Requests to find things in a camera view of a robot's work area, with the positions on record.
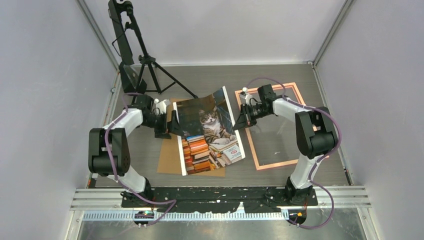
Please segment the brown cardboard backing board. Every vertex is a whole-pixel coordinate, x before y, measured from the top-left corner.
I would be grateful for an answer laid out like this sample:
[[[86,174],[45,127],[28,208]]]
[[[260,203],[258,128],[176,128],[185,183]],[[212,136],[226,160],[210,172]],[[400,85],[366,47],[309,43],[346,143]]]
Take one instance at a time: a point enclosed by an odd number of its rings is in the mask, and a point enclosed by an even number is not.
[[[171,139],[162,139],[160,155],[157,165],[157,173],[176,174],[182,176],[180,155],[177,136],[171,134]],[[225,177],[226,169],[220,168],[211,171],[203,171],[191,176]]]

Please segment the clear acrylic sheet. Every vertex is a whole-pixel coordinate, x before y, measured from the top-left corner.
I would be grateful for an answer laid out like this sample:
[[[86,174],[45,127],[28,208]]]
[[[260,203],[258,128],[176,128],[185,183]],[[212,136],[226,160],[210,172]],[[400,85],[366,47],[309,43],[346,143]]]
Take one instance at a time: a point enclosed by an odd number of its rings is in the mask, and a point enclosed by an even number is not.
[[[268,115],[248,127],[261,165],[299,158],[295,123],[282,116]]]

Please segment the cat photo print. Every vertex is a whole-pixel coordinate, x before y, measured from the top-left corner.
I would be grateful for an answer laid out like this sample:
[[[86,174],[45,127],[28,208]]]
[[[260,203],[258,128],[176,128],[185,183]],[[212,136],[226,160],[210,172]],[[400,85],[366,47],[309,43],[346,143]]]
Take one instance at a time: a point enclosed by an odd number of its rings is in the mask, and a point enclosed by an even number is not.
[[[225,86],[199,98],[173,103],[182,176],[224,169],[246,157]]]

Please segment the pink wooden picture frame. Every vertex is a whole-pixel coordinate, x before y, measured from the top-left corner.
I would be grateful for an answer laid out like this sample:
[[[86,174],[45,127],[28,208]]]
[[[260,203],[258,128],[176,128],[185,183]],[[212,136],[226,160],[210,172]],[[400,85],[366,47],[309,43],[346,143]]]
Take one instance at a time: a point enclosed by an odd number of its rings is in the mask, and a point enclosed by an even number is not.
[[[298,89],[296,83],[291,82],[291,83],[284,83],[282,85],[276,84],[276,85],[272,86],[272,89],[273,90],[285,90],[287,87],[293,89],[296,98],[300,102],[294,102],[290,98],[280,97],[276,100],[277,112],[281,113],[282,116],[285,119],[294,123],[295,122],[295,114],[300,113],[300,112],[307,112],[308,109],[307,109],[307,106],[304,104],[303,98],[300,95],[300,92],[299,92],[299,89]],[[239,94],[240,94],[241,91],[242,90],[236,90],[235,91],[236,100],[237,100],[238,104],[242,103],[242,99],[239,97]],[[254,94],[254,93],[258,93],[258,92],[259,92],[258,88],[248,88],[249,94]],[[253,162],[255,164],[256,170],[260,171],[260,170],[266,170],[266,169],[272,169],[272,168],[294,165],[294,164],[298,163],[297,159],[292,159],[292,160],[285,160],[285,161],[281,161],[281,162],[275,162],[275,163],[261,165],[259,163],[259,158],[257,156],[257,152],[256,152],[256,149],[255,149],[255,145],[254,145],[254,142],[253,142],[251,131],[249,130],[249,128],[245,128],[244,131],[245,131],[246,136],[247,136],[247,141],[248,141],[249,146],[250,146],[250,150],[251,150],[251,154],[252,154],[252,157],[253,157]]]

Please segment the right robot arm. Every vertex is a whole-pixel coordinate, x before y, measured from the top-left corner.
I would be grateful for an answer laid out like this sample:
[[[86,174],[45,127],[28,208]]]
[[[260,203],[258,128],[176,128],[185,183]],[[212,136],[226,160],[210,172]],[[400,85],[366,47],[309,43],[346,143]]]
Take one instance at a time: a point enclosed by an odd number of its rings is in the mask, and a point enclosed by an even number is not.
[[[272,85],[257,89],[256,100],[244,87],[239,96],[245,100],[233,130],[250,128],[257,120],[275,115],[294,122],[296,144],[300,152],[294,172],[287,178],[282,201],[289,205],[304,204],[312,194],[313,178],[321,162],[340,145],[339,128],[326,107],[311,107],[278,95]]]

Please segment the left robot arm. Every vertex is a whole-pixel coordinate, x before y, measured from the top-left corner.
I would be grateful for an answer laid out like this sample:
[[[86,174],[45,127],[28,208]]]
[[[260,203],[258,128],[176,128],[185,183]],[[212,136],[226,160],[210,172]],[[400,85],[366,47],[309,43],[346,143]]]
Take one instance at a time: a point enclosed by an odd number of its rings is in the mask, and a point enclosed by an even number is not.
[[[183,136],[177,113],[167,113],[170,100],[158,100],[147,94],[132,93],[134,103],[124,105],[121,114],[109,124],[93,128],[88,135],[88,169],[107,177],[124,188],[122,197],[134,199],[141,207],[154,204],[149,180],[131,165],[128,136],[139,127],[154,130],[155,138]]]

